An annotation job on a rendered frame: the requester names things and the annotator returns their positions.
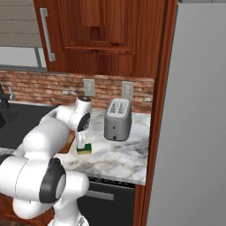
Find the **brown wooden base cupboard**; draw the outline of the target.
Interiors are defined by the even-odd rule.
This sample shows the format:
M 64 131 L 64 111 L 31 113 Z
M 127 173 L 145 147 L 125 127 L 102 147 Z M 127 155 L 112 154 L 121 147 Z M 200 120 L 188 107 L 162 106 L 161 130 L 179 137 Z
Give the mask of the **brown wooden base cupboard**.
M 12 209 L 12 198 L 0 193 L 0 216 L 5 220 L 21 222 L 31 226 L 48 226 L 48 224 L 54 217 L 54 212 L 53 208 L 51 208 L 50 210 L 46 211 L 44 214 L 36 218 L 28 220 L 21 219 L 16 216 Z

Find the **brown wooden cupboard door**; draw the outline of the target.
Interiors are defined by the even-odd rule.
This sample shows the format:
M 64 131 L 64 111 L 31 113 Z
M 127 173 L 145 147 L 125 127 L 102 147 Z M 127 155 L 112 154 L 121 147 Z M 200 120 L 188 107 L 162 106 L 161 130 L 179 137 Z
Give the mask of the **brown wooden cupboard door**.
M 155 78 L 165 0 L 34 0 L 47 69 Z M 40 9 L 56 60 L 49 61 Z

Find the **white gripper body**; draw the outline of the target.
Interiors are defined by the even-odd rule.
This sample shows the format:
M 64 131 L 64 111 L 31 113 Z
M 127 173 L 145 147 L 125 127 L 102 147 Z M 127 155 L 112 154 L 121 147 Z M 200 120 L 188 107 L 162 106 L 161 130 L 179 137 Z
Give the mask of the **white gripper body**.
M 84 149 L 87 143 L 87 136 L 85 132 L 76 133 L 76 144 L 78 149 Z

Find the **silver two-slot toaster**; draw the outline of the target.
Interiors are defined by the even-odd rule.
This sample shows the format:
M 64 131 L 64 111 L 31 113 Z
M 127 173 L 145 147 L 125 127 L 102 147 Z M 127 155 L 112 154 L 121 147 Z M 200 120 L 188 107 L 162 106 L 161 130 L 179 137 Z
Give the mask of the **silver two-slot toaster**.
M 125 141 L 132 127 L 132 105 L 128 99 L 112 99 L 104 116 L 104 137 Z

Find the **green and yellow sponge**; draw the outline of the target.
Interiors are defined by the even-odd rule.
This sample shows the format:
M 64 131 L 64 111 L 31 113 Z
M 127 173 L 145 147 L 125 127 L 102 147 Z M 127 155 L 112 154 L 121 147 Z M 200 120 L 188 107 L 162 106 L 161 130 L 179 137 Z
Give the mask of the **green and yellow sponge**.
M 91 154 L 92 153 L 92 144 L 87 143 L 85 144 L 84 148 L 78 148 L 77 154 Z

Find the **black dishwasher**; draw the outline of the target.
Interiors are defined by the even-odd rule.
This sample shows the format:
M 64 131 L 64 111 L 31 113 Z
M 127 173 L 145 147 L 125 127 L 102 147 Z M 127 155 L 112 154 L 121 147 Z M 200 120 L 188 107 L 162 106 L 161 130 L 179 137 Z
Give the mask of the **black dishwasher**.
M 135 184 L 89 177 L 89 191 L 114 194 L 114 200 L 83 196 L 78 206 L 89 226 L 132 226 Z

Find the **grey fridge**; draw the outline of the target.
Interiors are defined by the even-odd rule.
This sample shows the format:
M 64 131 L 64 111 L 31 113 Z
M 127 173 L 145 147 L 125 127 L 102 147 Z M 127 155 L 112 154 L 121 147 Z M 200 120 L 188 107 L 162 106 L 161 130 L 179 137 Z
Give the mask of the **grey fridge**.
M 226 226 L 226 0 L 183 0 L 147 226 Z

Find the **black sink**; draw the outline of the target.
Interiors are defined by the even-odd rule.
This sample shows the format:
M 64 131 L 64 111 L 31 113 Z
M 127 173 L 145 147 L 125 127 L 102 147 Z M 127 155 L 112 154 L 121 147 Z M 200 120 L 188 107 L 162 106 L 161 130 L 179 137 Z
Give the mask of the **black sink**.
M 0 147 L 16 149 L 41 118 L 56 107 L 10 103 L 4 109 L 0 103 Z

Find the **window with grey blind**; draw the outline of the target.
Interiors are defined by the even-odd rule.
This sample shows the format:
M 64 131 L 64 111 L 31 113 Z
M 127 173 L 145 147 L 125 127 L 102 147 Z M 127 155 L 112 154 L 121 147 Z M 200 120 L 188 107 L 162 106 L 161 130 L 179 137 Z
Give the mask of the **window with grey blind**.
M 46 69 L 33 0 L 0 0 L 0 68 Z

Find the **brown wooden cutting board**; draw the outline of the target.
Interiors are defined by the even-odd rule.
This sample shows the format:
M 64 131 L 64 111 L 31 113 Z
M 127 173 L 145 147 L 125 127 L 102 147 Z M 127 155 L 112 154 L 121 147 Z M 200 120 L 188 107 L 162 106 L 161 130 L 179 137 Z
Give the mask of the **brown wooden cutting board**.
M 59 153 L 60 154 L 67 154 L 71 148 L 71 145 L 72 145 L 72 142 L 74 141 L 75 139 L 75 134 L 73 131 L 70 131 L 70 134 L 69 134 L 69 138 L 65 144 L 65 146 L 63 148 L 60 149 Z

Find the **brown wooden side panel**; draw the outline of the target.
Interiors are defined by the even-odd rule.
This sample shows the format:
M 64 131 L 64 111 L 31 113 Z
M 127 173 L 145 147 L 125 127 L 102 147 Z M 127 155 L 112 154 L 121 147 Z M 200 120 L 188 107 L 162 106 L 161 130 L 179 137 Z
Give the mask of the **brown wooden side panel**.
M 150 121 L 150 135 L 145 185 L 135 186 L 132 226 L 147 226 L 147 215 L 154 178 L 154 167 L 160 136 L 162 110 L 170 65 L 170 54 L 177 18 L 177 0 L 166 0 L 163 11 L 160 55 L 157 78 L 154 82 L 154 98 Z

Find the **black tap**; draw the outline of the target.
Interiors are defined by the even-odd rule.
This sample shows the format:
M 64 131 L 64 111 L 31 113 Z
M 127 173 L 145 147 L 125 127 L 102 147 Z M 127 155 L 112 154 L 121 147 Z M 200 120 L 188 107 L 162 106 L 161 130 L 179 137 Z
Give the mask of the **black tap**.
M 9 101 L 14 101 L 16 99 L 16 95 L 12 93 L 12 90 L 10 87 L 9 87 L 9 91 L 10 92 L 8 94 L 5 94 L 2 88 L 2 85 L 0 84 L 0 101 L 4 109 L 8 109 L 10 107 Z

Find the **grey wall outlet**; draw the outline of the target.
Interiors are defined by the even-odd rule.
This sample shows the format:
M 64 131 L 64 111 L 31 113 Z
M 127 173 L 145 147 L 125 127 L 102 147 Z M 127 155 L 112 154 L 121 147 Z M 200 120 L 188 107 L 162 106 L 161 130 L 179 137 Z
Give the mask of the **grey wall outlet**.
M 133 98 L 133 83 L 129 81 L 122 82 L 122 97 L 124 99 L 132 100 Z
M 83 79 L 85 96 L 95 96 L 95 83 L 93 79 Z

